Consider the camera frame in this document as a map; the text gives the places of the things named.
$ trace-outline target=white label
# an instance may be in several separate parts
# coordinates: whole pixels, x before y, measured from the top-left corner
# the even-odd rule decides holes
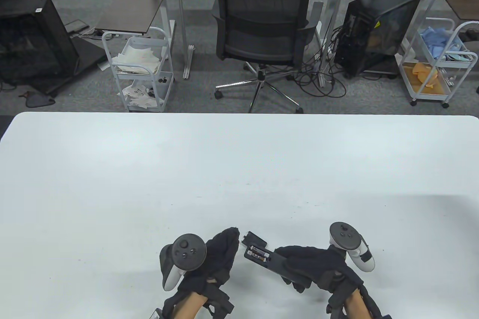
[[[153,312],[153,314],[151,314],[150,319],[159,319],[159,315],[158,315],[158,313],[156,312],[156,310]]]

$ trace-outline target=white vr controller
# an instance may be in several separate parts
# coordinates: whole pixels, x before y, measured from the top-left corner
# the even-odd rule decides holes
[[[374,269],[374,258],[363,236],[353,226],[344,222],[334,222],[330,226],[330,244],[349,254],[351,260],[363,272]]]
[[[207,256],[205,242],[196,234],[183,234],[159,253],[163,289],[173,290],[186,272],[198,269]]]

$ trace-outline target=metal pole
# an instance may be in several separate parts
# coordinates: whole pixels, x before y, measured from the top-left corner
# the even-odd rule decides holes
[[[180,21],[181,21],[181,34],[183,35],[183,54],[184,54],[184,72],[183,78],[186,80],[190,76],[191,69],[191,60],[193,59],[193,50],[195,47],[193,45],[188,46],[186,40],[186,26],[184,22],[183,14],[183,0],[178,0],[180,2]]]
[[[330,44],[331,44],[331,35],[332,35],[332,31],[334,29],[334,24],[336,22],[336,18],[338,16],[340,4],[341,4],[341,0],[337,0],[336,5],[334,6],[333,13],[331,15],[331,20],[330,20],[330,24],[328,26],[328,30],[326,31],[326,35],[324,37],[325,44],[324,44],[324,49],[323,49],[322,56],[321,56],[319,71],[322,71],[322,69],[324,68],[324,62],[326,60],[326,57],[328,57],[328,49],[329,49]]]

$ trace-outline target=white rolling cart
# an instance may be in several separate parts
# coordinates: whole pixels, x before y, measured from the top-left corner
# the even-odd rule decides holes
[[[424,16],[427,15],[428,11],[431,9],[435,0],[432,0],[429,3],[428,8],[426,9],[426,13]],[[441,52],[440,56],[435,59],[431,52],[429,51],[426,43],[424,42],[423,38],[421,37],[421,33],[427,28],[426,23],[429,21],[434,21],[436,23],[440,23],[441,27],[445,28],[445,32],[450,35],[448,42],[446,43],[443,51]],[[425,17],[417,30],[415,30],[414,35],[412,37],[409,46],[404,52],[404,56],[396,56],[396,61],[400,70],[400,74],[406,84],[408,89],[409,95],[411,96],[412,100],[410,102],[411,106],[417,105],[417,99],[424,99],[424,100],[437,100],[442,102],[442,106],[444,108],[449,107],[449,101],[460,87],[462,82],[465,80],[471,69],[474,67],[478,60],[478,56],[476,53],[469,51],[467,47],[462,43],[462,41],[457,38],[457,34],[460,30],[464,27],[470,27],[472,25],[479,25],[479,21],[467,21],[459,26],[456,26],[453,19],[450,18],[428,18]],[[452,45],[459,44],[459,50],[450,50]],[[426,58],[426,62],[424,64],[431,66],[431,71],[429,75],[421,83],[415,75],[412,74],[412,68],[416,64],[416,62],[407,62],[406,59],[410,58],[410,52],[413,50],[413,47],[418,49],[420,53]],[[455,61],[450,59],[448,55],[458,55],[461,56],[464,61]],[[446,69],[455,69],[455,83],[448,81],[447,78],[444,78],[444,75],[448,73]],[[458,78],[461,69],[464,70],[464,73],[460,78]],[[433,88],[426,87],[426,85],[431,80],[431,77],[434,70],[437,70],[437,86]]]
[[[112,70],[113,76],[118,86],[118,91],[120,93],[120,98],[122,99],[125,109],[127,111],[146,111],[146,112],[163,112],[166,107],[166,102],[168,96],[170,95],[171,85],[173,84],[173,64],[171,63],[171,53],[170,53],[170,44],[168,37],[161,28],[159,27],[150,27],[151,34],[153,32],[159,32],[162,35],[163,39],[154,39],[152,37],[142,37],[141,34],[135,32],[121,32],[121,31],[106,31],[101,37],[103,42],[103,47],[105,48],[106,56],[108,62],[110,63],[110,68]],[[152,72],[151,69],[147,68],[144,65],[137,63],[120,63],[112,60],[110,50],[108,49],[108,43],[106,37],[108,35],[132,35],[126,42],[125,47],[121,54],[125,54],[129,47],[133,49],[151,49],[154,52],[154,55],[159,58],[159,65],[155,72]],[[165,65],[165,60],[168,60],[168,69],[167,71],[163,70]],[[133,67],[141,68],[147,72],[147,74],[132,73],[131,71],[125,71],[124,67]],[[131,103],[131,98],[127,95],[123,95],[123,88],[120,85],[120,80],[132,81],[132,87],[138,85],[144,85],[147,88],[152,88],[155,95],[155,100],[157,103],[156,107],[147,107],[143,108],[138,105],[133,105]]]

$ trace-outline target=computer tower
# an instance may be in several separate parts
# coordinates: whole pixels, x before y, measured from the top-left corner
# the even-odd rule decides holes
[[[0,0],[0,76],[4,81],[65,78],[75,73],[78,62],[52,0]]]
[[[394,56],[420,0],[354,0],[338,35],[334,62],[356,76]]]

